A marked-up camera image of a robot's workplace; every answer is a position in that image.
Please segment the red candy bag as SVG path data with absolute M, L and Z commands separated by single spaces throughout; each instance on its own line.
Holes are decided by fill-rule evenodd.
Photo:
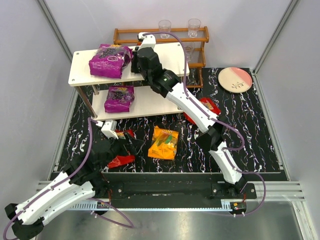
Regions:
M 116 130 L 118 140 L 120 140 L 120 139 L 124 140 L 124 144 L 126 143 L 124 132 L 129 132 L 129 134 L 132 137 L 135 137 L 133 131 L 130 129 L 124 130 L 124 131 Z M 114 168 L 117 168 L 120 166 L 124 166 L 124 165 L 130 164 L 130 163 L 133 163 L 135 161 L 135 158 L 136 158 L 136 155 L 131 155 L 131 154 L 129 156 L 117 156 L 116 158 L 114 158 L 112 161 L 110 161 L 107 164 L 107 167 L 109 169 L 114 169 Z
M 216 115 L 221 114 L 221 110 L 215 105 L 215 103 L 208 97 L 203 97 L 199 100 L 208 110 L 215 113 Z M 196 123 L 184 112 L 184 117 L 190 122 L 191 124 L 195 125 Z

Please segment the purple candy bag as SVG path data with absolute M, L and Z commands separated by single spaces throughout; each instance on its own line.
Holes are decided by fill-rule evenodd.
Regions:
M 104 111 L 106 113 L 128 113 L 134 100 L 135 92 L 132 85 L 111 86 L 104 102 Z
M 121 79 L 123 69 L 132 61 L 133 51 L 127 46 L 101 44 L 88 62 L 90 74 L 96 77 Z

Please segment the orange mango candy bag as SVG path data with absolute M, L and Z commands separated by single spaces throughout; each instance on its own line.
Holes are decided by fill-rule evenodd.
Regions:
M 161 160 L 174 160 L 177 154 L 179 133 L 170 129 L 154 127 L 148 157 Z

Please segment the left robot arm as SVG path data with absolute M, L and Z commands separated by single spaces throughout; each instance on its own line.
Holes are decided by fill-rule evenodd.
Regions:
M 116 138 L 106 141 L 101 152 L 89 149 L 67 164 L 56 178 L 36 195 L 23 203 L 10 203 L 5 212 L 9 228 L 17 240 L 37 236 L 50 221 L 73 205 L 87 199 L 106 198 L 116 187 L 108 183 L 102 171 L 105 167 L 135 160 L 138 144 L 132 131 L 117 131 Z

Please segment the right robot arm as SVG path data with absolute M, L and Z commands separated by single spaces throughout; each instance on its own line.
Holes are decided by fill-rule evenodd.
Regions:
M 132 65 L 133 72 L 140 73 L 155 93 L 176 104 L 197 125 L 201 133 L 196 143 L 213 156 L 222 171 L 229 194 L 243 194 L 248 181 L 233 160 L 233 148 L 227 147 L 223 137 L 225 129 L 231 126 L 192 95 L 173 71 L 164 69 L 152 47 L 135 47 Z

